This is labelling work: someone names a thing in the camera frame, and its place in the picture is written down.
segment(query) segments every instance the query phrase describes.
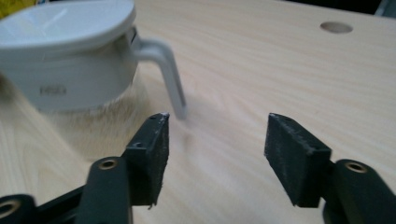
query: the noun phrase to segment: wooden table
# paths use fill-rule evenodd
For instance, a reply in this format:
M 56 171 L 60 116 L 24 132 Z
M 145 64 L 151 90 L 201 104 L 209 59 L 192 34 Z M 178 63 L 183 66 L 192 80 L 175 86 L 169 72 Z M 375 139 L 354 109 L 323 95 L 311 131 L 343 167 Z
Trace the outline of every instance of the wooden table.
M 141 36 L 172 46 L 189 104 L 187 120 L 170 120 L 159 204 L 135 207 L 135 223 L 321 223 L 320 209 L 291 206 L 263 156 L 270 112 L 299 121 L 333 161 L 369 164 L 396 190 L 395 20 L 280 1 L 135 5 Z M 329 33 L 325 21 L 353 31 Z M 172 112 L 158 68 L 142 63 L 140 73 L 150 113 Z M 88 163 L 21 97 L 1 95 L 0 193 L 43 203 L 81 185 Z M 43 155 L 74 159 L 37 168 L 45 164 L 28 149 L 57 145 Z

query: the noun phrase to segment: round hole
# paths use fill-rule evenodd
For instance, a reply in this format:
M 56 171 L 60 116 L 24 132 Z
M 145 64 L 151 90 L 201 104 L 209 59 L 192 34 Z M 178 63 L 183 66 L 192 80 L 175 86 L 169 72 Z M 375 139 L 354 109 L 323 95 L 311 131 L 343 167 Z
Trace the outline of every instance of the round hole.
M 320 28 L 333 34 L 347 34 L 353 30 L 352 26 L 339 21 L 325 21 Z
M 17 200 L 9 200 L 0 203 L 0 218 L 7 217 L 18 210 L 21 203 Z
M 134 147 L 142 147 L 143 144 L 142 143 L 134 143 Z
M 99 169 L 101 170 L 109 170 L 117 166 L 117 161 L 116 160 L 107 160 L 107 161 L 102 161 L 99 164 Z
M 346 168 L 348 168 L 349 170 L 356 172 L 356 173 L 361 173 L 364 174 L 367 172 L 366 167 L 364 167 L 363 165 L 360 165 L 356 162 L 350 161 L 346 163 Z

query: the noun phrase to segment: light wood surface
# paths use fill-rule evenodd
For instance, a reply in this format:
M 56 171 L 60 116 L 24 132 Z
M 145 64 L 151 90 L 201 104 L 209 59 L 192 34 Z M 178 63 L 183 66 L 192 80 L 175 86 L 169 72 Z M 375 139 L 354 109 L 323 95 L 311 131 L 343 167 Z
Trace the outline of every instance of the light wood surface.
M 136 70 L 134 81 L 117 99 L 97 108 L 41 113 L 70 148 L 94 162 L 119 156 L 149 116 L 149 99 Z
M 189 105 L 187 120 L 170 119 L 159 204 L 135 207 L 135 223 L 321 223 L 320 209 L 291 206 L 262 155 L 270 112 L 304 125 L 333 149 L 333 161 L 369 164 L 396 190 L 395 20 L 279 1 L 136 0 L 135 6 L 140 35 L 162 38 L 174 50 Z M 328 33 L 319 27 L 325 21 L 353 31 Z M 172 113 L 159 69 L 140 68 L 149 113 Z M 26 163 L 35 155 L 14 153 L 67 145 L 67 136 L 23 100 L 1 101 L 0 175 L 8 178 L 0 193 L 30 192 L 44 202 L 63 189 L 41 188 L 38 176 L 64 189 L 81 184 L 87 162 L 68 146 L 53 153 L 73 161 L 50 174 L 36 168 L 40 160 Z M 49 160 L 54 154 L 47 153 Z

